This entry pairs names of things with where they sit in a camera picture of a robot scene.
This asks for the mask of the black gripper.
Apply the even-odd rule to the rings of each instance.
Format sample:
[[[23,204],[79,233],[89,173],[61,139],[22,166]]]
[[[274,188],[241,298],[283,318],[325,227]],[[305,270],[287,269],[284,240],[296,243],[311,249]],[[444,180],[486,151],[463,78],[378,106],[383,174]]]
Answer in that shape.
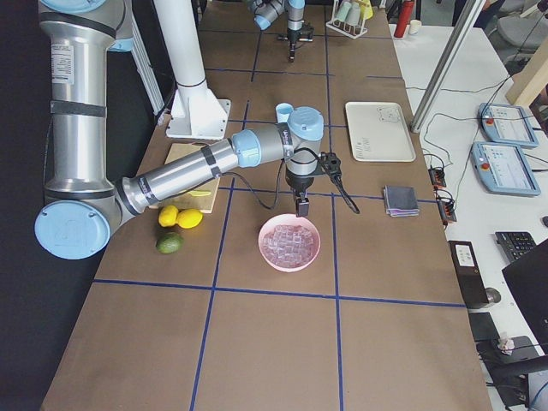
[[[309,213],[309,199],[305,198],[308,188],[316,177],[327,176],[331,183],[341,193],[343,190],[341,160],[334,152],[321,152],[317,155],[312,150],[306,150],[313,157],[315,169],[307,174],[296,174],[286,166],[285,180],[294,193],[295,215],[307,217]]]
[[[278,41],[289,41],[289,62],[295,61],[295,51],[297,50],[297,44],[299,42],[312,42],[314,34],[314,27],[309,23],[304,23],[299,31],[290,31],[290,35],[278,34]]]

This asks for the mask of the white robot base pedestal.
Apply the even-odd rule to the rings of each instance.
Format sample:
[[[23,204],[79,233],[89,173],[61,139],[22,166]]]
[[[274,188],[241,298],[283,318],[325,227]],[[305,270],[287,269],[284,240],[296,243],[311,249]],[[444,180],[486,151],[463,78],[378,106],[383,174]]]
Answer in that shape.
[[[171,138],[221,140],[231,103],[218,99],[207,85],[193,7],[189,1],[170,0],[154,6],[177,87],[166,133]]]

